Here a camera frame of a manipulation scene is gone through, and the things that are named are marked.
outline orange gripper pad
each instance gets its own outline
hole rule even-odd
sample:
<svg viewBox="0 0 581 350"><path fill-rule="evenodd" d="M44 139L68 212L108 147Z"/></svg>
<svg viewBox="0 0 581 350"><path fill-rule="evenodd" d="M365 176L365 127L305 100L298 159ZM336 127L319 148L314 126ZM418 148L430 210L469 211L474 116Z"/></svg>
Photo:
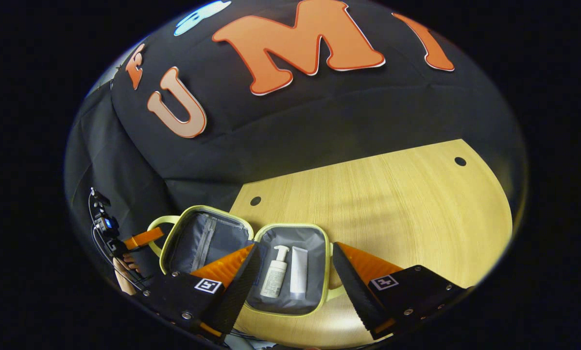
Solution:
<svg viewBox="0 0 581 350"><path fill-rule="evenodd" d="M390 273L399 272L402 270L401 267L396 266L393 263L387 262L384 259L375 257L363 250L353 248L346 244L336 242L340 249L346 255L346 258L351 262L351 265L358 273L362 282L368 286L370 280L377 279L378 277L383 277L389 275Z"/></svg>
<svg viewBox="0 0 581 350"><path fill-rule="evenodd" d="M144 233L140 233L137 236L133 236L129 239L124 240L124 244L126 244L126 248L128 250L135 249L138 246L144 246L155 239L159 239L163 235L163 231L160 228L155 227L152 230L146 231Z"/></svg>
<svg viewBox="0 0 581 350"><path fill-rule="evenodd" d="M248 254L254 245L246 246L246 248L242 248L237 250L234 253L230 253L221 259L217 259L214 262L206 264L199 269L191 272L193 276L201 277L203 279L210 279L214 281L220 281L223 283L223 286L228 288L232 279L234 279L235 275L241 268L241 265L245 261Z"/></svg>

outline pump dispenser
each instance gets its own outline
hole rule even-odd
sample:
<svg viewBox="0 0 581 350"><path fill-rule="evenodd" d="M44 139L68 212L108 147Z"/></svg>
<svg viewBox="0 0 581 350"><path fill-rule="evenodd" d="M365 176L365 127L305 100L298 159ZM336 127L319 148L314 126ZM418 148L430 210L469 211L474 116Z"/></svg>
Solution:
<svg viewBox="0 0 581 350"><path fill-rule="evenodd" d="M260 295L263 297L277 298L282 289L282 282L284 282L284 275L286 274L286 267L288 264L284 262L286 253L288 253L288 246L277 245L273 249L277 249L277 259L271 261L267 276L264 278Z"/></svg>

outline wood grain surface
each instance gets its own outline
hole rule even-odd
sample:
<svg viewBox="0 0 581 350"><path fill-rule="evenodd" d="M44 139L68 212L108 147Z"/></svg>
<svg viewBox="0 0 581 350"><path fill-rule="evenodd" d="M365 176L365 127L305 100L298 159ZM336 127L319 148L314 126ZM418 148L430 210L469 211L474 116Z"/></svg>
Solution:
<svg viewBox="0 0 581 350"><path fill-rule="evenodd" d="M456 164L455 157L466 165ZM261 202L251 206L257 196ZM331 242L402 268L423 264L464 288L491 270L513 229L497 178L463 140L248 183L230 212L250 222L254 232L277 222L316 224ZM330 288L340 285L332 269ZM243 307L235 328L300 348L374 342L346 294L306 317L262 315Z"/></svg>

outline letter m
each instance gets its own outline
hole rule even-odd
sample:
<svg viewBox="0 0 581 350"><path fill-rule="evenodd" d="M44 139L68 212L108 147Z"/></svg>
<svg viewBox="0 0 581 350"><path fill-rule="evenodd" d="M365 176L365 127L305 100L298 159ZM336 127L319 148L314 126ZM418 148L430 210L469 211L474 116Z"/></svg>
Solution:
<svg viewBox="0 0 581 350"><path fill-rule="evenodd" d="M213 34L213 41L227 41L241 56L254 82L250 90L266 95L288 86L292 73L279 69L270 54L282 58L308 75L319 70L319 48L323 38L330 49L327 65L335 70L379 67L386 58L375 51L346 11L335 0L304 0L297 4L295 26L246 16Z"/></svg>

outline toiletry bag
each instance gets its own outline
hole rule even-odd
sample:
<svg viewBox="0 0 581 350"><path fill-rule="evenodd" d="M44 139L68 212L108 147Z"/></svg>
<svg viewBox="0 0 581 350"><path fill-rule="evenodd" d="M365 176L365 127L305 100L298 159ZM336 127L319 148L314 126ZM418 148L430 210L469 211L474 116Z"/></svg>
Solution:
<svg viewBox="0 0 581 350"><path fill-rule="evenodd" d="M270 224L261 228L254 241L260 242L261 268L245 301L245 306L258 313L285 317L303 317L318 310L324 302L342 293L342 286L329 289L331 263L331 244L325 232L313 224ZM285 262L288 264L284 281L278 297L260 295L264 279L271 261L277 257L274 246L288 246ZM306 282L306 297L291 298L292 248L297 246L308 251L308 278Z"/></svg>
<svg viewBox="0 0 581 350"><path fill-rule="evenodd" d="M256 235L248 222L209 206L193 206L180 216L162 216L148 226L148 231L160 224L173 224L163 248L154 242L150 247L159 256L161 271L193 272L205 264L259 242L262 261L258 277L245 301L246 308L257 313L284 317L307 316L324 302L344 293L342 286L329 289L331 244L325 232L313 224L270 224ZM278 297L260 295L271 261L277 257L274 246L288 246L285 262L288 264ZM308 276L306 296L292 299L290 292L292 272L292 248L297 246L308 251Z"/></svg>
<svg viewBox="0 0 581 350"><path fill-rule="evenodd" d="M160 224L173 224L163 248L151 248L159 256L161 271L191 273L251 244L254 231L240 217L209 206L193 206L180 216L159 217L148 231Z"/></svg>

